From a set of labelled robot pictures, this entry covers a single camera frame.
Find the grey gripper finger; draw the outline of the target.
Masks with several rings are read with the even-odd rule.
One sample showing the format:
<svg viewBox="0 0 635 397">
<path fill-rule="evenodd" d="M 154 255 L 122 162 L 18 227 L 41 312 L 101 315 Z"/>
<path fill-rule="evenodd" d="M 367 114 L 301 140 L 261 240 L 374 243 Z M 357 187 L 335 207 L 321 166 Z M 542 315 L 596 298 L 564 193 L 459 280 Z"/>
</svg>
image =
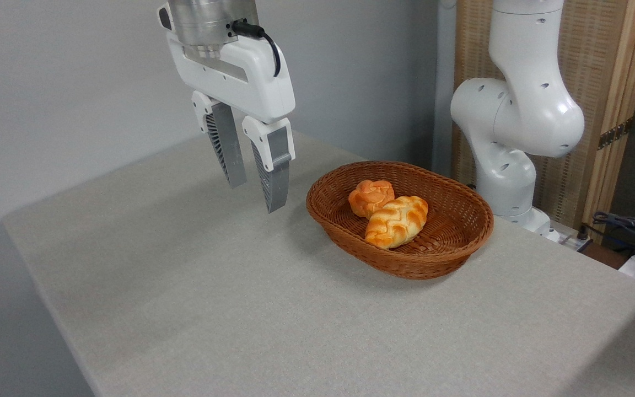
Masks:
<svg viewBox="0 0 635 397">
<path fill-rule="evenodd" d="M 295 159 L 292 126 L 287 118 L 266 124 L 245 116 L 242 128 L 251 140 L 267 211 L 273 213 L 286 204 L 289 195 L 289 166 Z"/>
<path fill-rule="evenodd" d="M 194 91 L 192 105 L 201 132 L 209 136 L 220 168 L 231 188 L 246 183 L 244 159 L 231 106 Z"/>
</svg>

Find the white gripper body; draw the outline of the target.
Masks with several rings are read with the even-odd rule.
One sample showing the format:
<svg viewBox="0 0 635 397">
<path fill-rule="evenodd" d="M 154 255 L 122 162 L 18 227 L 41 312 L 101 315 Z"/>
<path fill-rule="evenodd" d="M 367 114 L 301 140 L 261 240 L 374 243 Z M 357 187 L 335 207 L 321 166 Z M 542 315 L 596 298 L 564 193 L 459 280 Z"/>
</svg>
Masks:
<svg viewBox="0 0 635 397">
<path fill-rule="evenodd" d="M 157 18 L 190 88 L 267 124 L 295 109 L 284 55 L 254 3 L 164 3 Z"/>
</svg>

